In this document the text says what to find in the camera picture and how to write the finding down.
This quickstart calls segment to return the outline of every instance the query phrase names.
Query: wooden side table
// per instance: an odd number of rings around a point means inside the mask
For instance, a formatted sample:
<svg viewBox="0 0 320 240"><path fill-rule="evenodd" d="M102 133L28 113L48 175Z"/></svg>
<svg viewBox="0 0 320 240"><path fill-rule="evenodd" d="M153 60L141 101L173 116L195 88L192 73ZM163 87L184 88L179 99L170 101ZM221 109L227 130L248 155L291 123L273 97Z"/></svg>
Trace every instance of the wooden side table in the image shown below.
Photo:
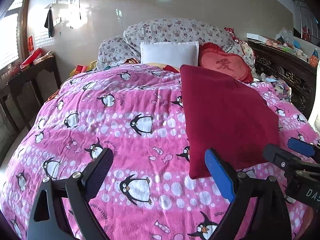
<svg viewBox="0 0 320 240"><path fill-rule="evenodd" d="M32 86L34 87L36 98L42 106L44 104L44 100L42 98L38 83L36 81L36 76L38 73L41 71L46 70L48 72L53 72L54 77L57 83L57 87L60 88L61 86L61 78L59 75L58 67L57 67L57 62L55 57L49 57L45 59L44 61L41 61L40 63L31 66L25 71L22 71L18 73L16 76L14 76L12 79L8 81L8 83L0 90L0 103L4 109L4 112L8 116L9 121L11 122L12 126L16 131L19 131L16 123L14 122L12 116L9 113L8 108L5 105L5 99L7 96L10 94L12 97L12 100L14 101L19 114L21 115L26 127L28 130L31 130L31 126L29 124L29 121L26 119L26 116L24 114L23 109L21 108L19 101L18 101L18 95L21 94L23 86L26 82L31 81Z"/></svg>

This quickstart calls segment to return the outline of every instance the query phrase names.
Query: plastic bag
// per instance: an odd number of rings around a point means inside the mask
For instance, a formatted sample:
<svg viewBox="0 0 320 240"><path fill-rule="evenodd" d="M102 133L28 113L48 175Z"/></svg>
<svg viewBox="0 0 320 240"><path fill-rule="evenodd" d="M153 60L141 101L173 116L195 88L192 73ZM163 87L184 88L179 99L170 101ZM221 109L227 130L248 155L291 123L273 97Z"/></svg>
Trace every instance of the plastic bag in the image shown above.
<svg viewBox="0 0 320 240"><path fill-rule="evenodd" d="M293 33L291 30L287 30L286 28L283 28L277 35L276 40L278 40L280 37L283 38L284 42L289 44L290 46L293 46Z"/></svg>

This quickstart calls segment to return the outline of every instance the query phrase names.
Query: floral pillow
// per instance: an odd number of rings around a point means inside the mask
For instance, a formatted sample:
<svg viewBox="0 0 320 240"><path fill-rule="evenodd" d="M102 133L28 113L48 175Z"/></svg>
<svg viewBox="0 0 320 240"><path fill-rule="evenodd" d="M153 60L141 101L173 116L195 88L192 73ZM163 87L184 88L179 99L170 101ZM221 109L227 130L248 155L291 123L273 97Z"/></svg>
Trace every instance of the floral pillow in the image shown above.
<svg viewBox="0 0 320 240"><path fill-rule="evenodd" d="M214 25L197 20L172 18L141 22L129 26L124 31L123 38L134 50L137 57L140 56L140 43L143 41L199 41L199 45L206 42L212 42L221 47L224 52L234 53L241 56L250 66L251 70L254 71L254 62L251 60L250 51L243 51L240 44L233 41L230 33L225 30L221 30Z"/></svg>
<svg viewBox="0 0 320 240"><path fill-rule="evenodd" d="M135 55L132 49L125 43L122 35L115 36L110 40L104 40L99 48L97 69L104 70L122 65L127 59L135 57L141 60L139 55Z"/></svg>

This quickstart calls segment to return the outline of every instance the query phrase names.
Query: white pillow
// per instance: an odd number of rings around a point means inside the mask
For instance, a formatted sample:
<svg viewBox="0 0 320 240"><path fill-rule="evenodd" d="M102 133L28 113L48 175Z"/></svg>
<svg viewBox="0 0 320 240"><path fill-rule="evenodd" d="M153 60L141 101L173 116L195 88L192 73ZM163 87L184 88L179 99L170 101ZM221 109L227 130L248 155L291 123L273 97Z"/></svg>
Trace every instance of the white pillow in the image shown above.
<svg viewBox="0 0 320 240"><path fill-rule="evenodd" d="M162 63L179 69L198 65L199 42L141 42L141 63Z"/></svg>

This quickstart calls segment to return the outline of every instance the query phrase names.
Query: screw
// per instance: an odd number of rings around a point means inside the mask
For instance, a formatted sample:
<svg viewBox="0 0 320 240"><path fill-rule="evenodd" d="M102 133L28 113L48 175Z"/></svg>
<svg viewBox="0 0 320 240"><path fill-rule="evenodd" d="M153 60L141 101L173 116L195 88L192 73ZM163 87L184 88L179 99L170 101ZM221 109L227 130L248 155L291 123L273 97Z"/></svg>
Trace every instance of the screw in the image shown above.
<svg viewBox="0 0 320 240"><path fill-rule="evenodd" d="M42 182L46 183L46 182L48 182L49 180L50 180L49 177L44 177L44 178L42 179Z"/></svg>
<svg viewBox="0 0 320 240"><path fill-rule="evenodd" d="M76 171L74 174L72 174L72 177L73 177L74 179L80 178L80 177L81 177L81 172Z"/></svg>
<svg viewBox="0 0 320 240"><path fill-rule="evenodd" d="M246 174L243 171L237 173L237 176L241 179L245 178Z"/></svg>
<svg viewBox="0 0 320 240"><path fill-rule="evenodd" d="M271 182L275 182L275 181L277 181L277 178L275 176L269 176L269 180Z"/></svg>

